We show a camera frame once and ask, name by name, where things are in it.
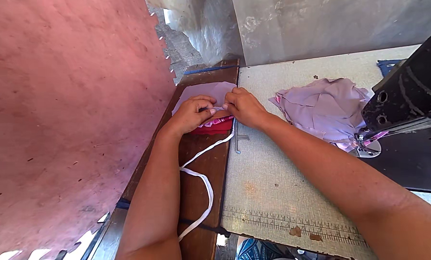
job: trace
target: clear plastic bag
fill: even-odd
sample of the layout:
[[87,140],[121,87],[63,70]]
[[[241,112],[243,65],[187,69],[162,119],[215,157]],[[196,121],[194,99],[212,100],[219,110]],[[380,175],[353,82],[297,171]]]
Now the clear plastic bag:
[[202,60],[212,66],[223,59],[243,57],[232,0],[147,0],[167,9],[166,23],[183,32]]

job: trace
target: concrete wall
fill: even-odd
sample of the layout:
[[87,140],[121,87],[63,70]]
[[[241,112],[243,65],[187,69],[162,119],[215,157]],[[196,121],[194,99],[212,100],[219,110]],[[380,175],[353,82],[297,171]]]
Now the concrete wall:
[[175,89],[143,0],[0,0],[0,253],[114,209]]
[[233,0],[246,64],[420,44],[431,0]]

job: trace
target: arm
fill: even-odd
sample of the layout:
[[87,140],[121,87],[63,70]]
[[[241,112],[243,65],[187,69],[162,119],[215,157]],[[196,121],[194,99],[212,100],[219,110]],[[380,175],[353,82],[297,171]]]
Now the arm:
[[356,157],[268,113],[244,88],[224,107],[267,134],[304,176],[350,218],[380,259],[431,258],[431,205]]
[[158,132],[127,213],[116,259],[180,259],[178,144],[216,111],[212,97],[191,97]]

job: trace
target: table surface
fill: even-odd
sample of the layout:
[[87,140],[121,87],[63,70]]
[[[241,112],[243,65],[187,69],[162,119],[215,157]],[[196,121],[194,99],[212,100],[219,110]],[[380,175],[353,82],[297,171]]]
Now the table surface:
[[[240,69],[239,86],[252,92],[266,110],[284,118],[268,98],[315,78],[349,78],[369,90],[382,75],[377,60],[404,59],[419,45],[308,60],[259,65]],[[345,258],[375,259],[353,223],[319,193],[264,134],[240,125],[241,154],[230,147],[222,227],[316,252]],[[291,235],[299,226],[302,237]],[[322,240],[309,234],[320,234]]]

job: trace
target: finger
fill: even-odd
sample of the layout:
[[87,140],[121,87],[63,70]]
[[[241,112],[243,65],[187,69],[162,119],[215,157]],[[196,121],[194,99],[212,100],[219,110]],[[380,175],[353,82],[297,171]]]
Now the finger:
[[197,99],[194,101],[196,105],[196,112],[198,112],[202,108],[213,108],[214,105],[206,99]]
[[242,92],[242,90],[241,90],[239,87],[234,87],[234,88],[232,89],[232,93],[235,93],[235,94],[241,94],[241,92]]
[[232,92],[227,92],[225,94],[225,102],[224,103],[232,103],[236,105],[236,97],[237,95]]
[[234,104],[225,103],[225,104],[222,105],[222,107],[225,110],[228,110],[235,117],[238,117],[238,115],[240,114],[240,111],[235,107]]
[[245,88],[243,88],[243,87],[234,87],[232,89],[232,93],[242,94],[242,93],[249,93],[249,92]]
[[201,122],[204,122],[207,119],[209,119],[212,115],[214,115],[215,113],[216,113],[216,109],[215,108],[211,108],[211,109],[203,110],[203,111],[201,111],[198,114],[201,117]]
[[209,97],[209,96],[206,96],[206,95],[198,95],[196,97],[190,97],[189,99],[192,99],[192,100],[206,99],[206,100],[209,100],[211,103],[216,103],[217,102],[217,100],[215,98]]

